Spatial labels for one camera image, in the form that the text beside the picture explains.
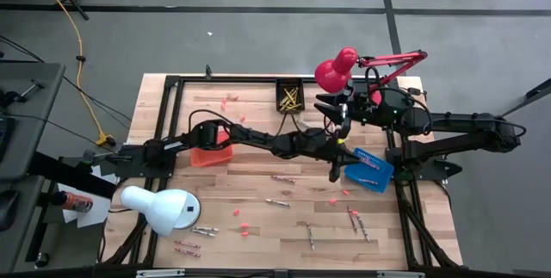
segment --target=small bottle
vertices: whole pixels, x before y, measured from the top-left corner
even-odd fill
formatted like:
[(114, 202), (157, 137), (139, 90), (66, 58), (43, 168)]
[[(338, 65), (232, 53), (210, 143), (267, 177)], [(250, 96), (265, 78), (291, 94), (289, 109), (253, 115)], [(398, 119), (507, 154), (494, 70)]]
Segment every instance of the small bottle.
[(63, 209), (79, 213), (87, 213), (94, 205), (94, 201), (90, 197), (65, 191), (54, 193), (51, 203), (55, 206), (61, 206)]

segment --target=white desk lamp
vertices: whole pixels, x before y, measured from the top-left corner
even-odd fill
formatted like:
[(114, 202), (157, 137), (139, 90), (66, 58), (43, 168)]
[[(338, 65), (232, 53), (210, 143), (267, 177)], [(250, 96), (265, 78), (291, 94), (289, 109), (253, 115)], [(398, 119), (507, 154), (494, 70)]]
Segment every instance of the white desk lamp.
[(153, 193), (131, 186), (122, 191), (121, 203), (124, 207), (143, 213), (147, 223), (162, 237), (169, 236), (175, 228), (192, 226), (201, 212), (197, 197), (181, 189)]

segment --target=gray desk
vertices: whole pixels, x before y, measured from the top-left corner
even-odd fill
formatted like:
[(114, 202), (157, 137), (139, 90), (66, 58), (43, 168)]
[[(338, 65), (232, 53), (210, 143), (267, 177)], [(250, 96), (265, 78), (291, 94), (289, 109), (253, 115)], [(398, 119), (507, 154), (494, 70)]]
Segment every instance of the gray desk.
[[(65, 71), (64, 66), (39, 63), (1, 63), (0, 88), (22, 93), (30, 86), (30, 79), (43, 83), (45, 88), (30, 96), (26, 103), (13, 103), (8, 110), (12, 114), (25, 114), (47, 119)], [(41, 120), (16, 118), (14, 134), (8, 150), (0, 162), (0, 191), (8, 189), (14, 178), (21, 178), (14, 184), (20, 192), (17, 216), (14, 224), (0, 232), (0, 273), (11, 272), (22, 251), (22, 242), (27, 234), (36, 201), (42, 189), (42, 176), (25, 176), (34, 151), (40, 141), (45, 122)]]

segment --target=red plastic bin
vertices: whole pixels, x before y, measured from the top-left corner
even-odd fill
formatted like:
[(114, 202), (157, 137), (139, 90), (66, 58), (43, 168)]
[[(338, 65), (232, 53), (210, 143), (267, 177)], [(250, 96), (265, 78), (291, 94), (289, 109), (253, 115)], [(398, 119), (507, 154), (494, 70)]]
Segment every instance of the red plastic bin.
[[(227, 139), (229, 139), (229, 135), (226, 133), (226, 131), (218, 132), (218, 143), (224, 142)], [(199, 148), (191, 149), (191, 166), (195, 167), (205, 167), (213, 164), (218, 164), (229, 161), (232, 158), (233, 149), (231, 145), (218, 151), (208, 151)]]

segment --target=white paper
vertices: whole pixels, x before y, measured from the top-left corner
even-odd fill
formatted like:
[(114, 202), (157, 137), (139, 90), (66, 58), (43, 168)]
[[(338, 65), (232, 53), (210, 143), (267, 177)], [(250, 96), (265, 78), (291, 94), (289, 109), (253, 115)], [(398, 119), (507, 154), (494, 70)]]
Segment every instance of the white paper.
[[(117, 181), (115, 174), (102, 176), (102, 169), (100, 168), (99, 165), (92, 167), (92, 175), (100, 177), (101, 179), (111, 183), (115, 183)], [(63, 217), (65, 218), (65, 223), (68, 223), (73, 221), (74, 219), (77, 219), (77, 227), (80, 228), (88, 225), (102, 223), (107, 218), (108, 210), (111, 207), (110, 199), (97, 196), (97, 195), (92, 195), (90, 193), (86, 193), (60, 183), (58, 184), (58, 189), (59, 191), (71, 192), (76, 195), (88, 196), (94, 202), (94, 205), (87, 213), (78, 213), (72, 210), (63, 210)]]

